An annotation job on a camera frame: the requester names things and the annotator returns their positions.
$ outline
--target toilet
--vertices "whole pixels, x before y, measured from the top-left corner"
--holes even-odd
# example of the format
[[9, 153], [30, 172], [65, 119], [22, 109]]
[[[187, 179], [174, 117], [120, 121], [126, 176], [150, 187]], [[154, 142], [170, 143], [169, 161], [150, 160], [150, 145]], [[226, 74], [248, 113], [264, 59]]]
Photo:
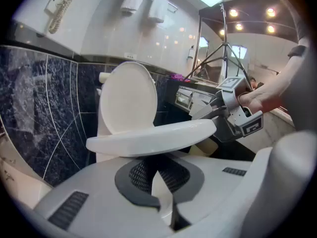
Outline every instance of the toilet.
[[86, 142], [97, 162], [175, 151], [216, 131], [210, 119], [155, 127], [157, 105], [155, 84], [143, 65], [127, 61], [114, 69], [100, 94], [97, 137]]

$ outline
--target light stand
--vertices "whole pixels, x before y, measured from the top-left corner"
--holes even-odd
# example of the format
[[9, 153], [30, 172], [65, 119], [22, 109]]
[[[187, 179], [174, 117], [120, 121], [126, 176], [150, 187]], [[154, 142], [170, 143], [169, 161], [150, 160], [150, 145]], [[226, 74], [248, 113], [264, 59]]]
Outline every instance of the light stand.
[[[232, 62], [234, 65], [238, 66], [238, 73], [239, 73], [239, 69], [241, 69], [246, 77], [246, 80], [251, 87], [251, 83], [249, 81], [247, 72], [245, 71], [243, 65], [241, 64], [240, 60], [238, 59], [237, 55], [235, 54], [235, 52], [233, 51], [233, 49], [231, 48], [231, 46], [229, 45], [228, 41], [227, 41], [227, 23], [226, 23], [226, 12], [224, 10], [223, 7], [223, 3], [220, 4], [220, 9], [222, 11], [222, 15], [223, 15], [223, 30], [224, 30], [224, 35], [223, 35], [223, 42], [221, 43], [221, 45], [216, 48], [216, 50], [214, 50], [209, 56], [206, 57], [205, 60], [203, 60], [199, 65], [197, 65], [184, 79], [183, 81], [185, 81], [188, 77], [190, 77], [191, 75], [193, 75], [193, 73], [201, 66], [211, 63], [213, 61], [218, 61], [218, 60], [223, 60], [223, 66], [225, 68], [225, 78], [228, 77], [228, 61]], [[223, 47], [223, 55], [220, 58], [215, 58], [212, 59], [210, 61], [208, 61], [208, 59], [210, 57], [212, 57], [219, 49], [221, 49]], [[231, 60], [230, 58], [228, 58], [228, 48], [231, 50], [231, 52], [233, 53], [233, 55], [235, 56], [235, 58], [237, 59], [238, 63], [235, 63], [233, 60]]]

